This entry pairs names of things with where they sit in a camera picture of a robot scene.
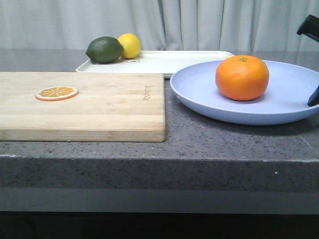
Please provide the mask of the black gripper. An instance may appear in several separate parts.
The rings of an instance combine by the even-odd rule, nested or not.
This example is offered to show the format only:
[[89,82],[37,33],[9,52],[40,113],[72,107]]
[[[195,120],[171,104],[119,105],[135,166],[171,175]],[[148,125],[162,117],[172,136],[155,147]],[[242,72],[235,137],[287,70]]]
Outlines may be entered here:
[[[309,14],[297,30],[298,35],[305,35],[315,41],[319,41],[319,18]],[[319,86],[309,97],[307,105],[313,107],[319,104]]]

